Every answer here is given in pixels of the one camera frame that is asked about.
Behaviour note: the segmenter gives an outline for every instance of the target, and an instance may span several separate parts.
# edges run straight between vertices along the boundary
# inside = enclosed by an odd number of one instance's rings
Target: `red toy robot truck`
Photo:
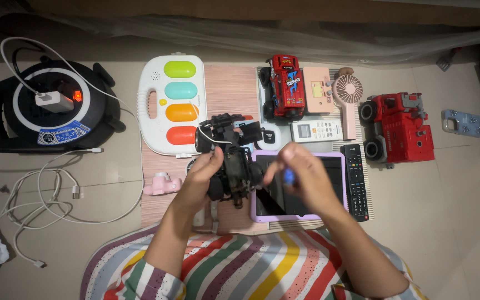
[[[435,159],[431,127],[424,125],[421,93],[371,96],[359,109],[364,123],[374,123],[375,139],[364,142],[364,153],[371,161],[387,164]]]
[[[264,67],[259,72],[262,85],[271,85],[270,96],[263,107],[264,118],[289,121],[302,119],[305,93],[298,58],[276,54],[266,62],[270,63],[271,67]]]

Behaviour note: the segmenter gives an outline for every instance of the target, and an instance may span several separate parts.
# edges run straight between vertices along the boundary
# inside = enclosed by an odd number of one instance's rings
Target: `tablet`
[[[256,150],[251,156],[253,161],[257,162],[265,172],[270,163],[277,158],[277,153],[276,151]],[[313,153],[313,155],[322,160],[334,192],[347,210],[345,157],[339,152]],[[275,176],[266,191],[262,191],[262,193],[269,194],[274,201],[260,200],[257,192],[251,193],[250,215],[257,223],[320,219],[304,206],[301,199],[285,193],[280,176]]]

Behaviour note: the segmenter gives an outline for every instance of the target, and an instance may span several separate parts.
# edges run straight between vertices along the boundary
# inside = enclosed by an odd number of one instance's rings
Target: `fan grille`
[[[342,75],[335,84],[337,97],[342,102],[355,104],[362,98],[362,84],[355,76]]]

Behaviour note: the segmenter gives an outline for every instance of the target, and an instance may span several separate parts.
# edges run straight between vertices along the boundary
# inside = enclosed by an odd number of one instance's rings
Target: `lg remote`
[[[366,187],[364,185],[361,146],[358,144],[344,145],[342,152],[346,157],[349,213],[358,222],[367,221],[369,219],[368,200],[366,199]]]

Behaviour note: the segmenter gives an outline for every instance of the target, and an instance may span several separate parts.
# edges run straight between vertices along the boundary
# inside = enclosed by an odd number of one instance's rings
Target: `label sticker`
[[[55,129],[40,129],[38,133],[38,145],[59,145],[77,138],[83,137],[90,131],[90,128],[84,126],[78,121],[73,121],[70,124],[55,128]]]

